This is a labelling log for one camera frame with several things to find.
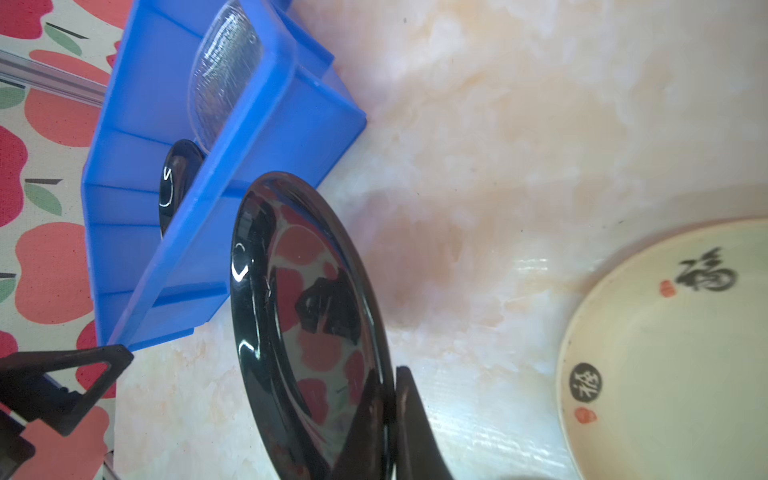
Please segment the black holder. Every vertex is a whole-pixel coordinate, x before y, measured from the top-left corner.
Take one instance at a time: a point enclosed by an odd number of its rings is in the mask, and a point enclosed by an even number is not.
[[[134,356],[122,345],[68,352],[17,352],[0,359],[0,402],[27,422],[40,419],[60,435],[72,433]],[[107,369],[85,393],[70,392],[48,376],[49,372],[94,363]],[[24,426],[0,412],[0,480],[7,480],[35,454],[35,447],[20,435]]]

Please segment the white marble surface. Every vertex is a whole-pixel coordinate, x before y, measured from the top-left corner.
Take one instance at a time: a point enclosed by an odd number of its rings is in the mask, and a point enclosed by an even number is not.
[[[643,245],[768,214],[763,0],[297,0],[369,114],[320,188],[372,278],[454,476],[577,478],[554,367]],[[275,478],[229,304],[118,386],[133,478]]]

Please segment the black calligraphy character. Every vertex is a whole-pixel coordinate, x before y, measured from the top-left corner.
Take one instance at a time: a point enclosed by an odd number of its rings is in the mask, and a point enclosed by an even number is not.
[[[705,288],[712,292],[723,292],[736,283],[736,272],[728,268],[715,270],[722,261],[720,260],[720,247],[713,248],[701,256],[699,260],[684,260],[680,265],[686,269],[675,279],[675,282],[689,286],[698,291]]]
[[[579,363],[571,371],[569,379],[571,395],[579,402],[589,403],[600,395],[603,379],[598,369],[589,363]]]

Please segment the blue plastic bin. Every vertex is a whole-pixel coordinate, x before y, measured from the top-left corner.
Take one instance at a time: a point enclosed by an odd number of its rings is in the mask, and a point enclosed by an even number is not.
[[[224,0],[134,3],[82,179],[99,345],[141,349],[207,322],[229,295],[234,218],[250,183],[281,170],[316,186],[365,128],[290,1],[240,3],[263,57],[162,239],[163,162],[175,141],[194,139],[190,74]]]

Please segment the cream ceramic plate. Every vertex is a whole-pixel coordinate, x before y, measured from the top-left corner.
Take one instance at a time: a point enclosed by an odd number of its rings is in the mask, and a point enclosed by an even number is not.
[[[585,480],[768,478],[768,220],[620,265],[575,313],[557,377]]]

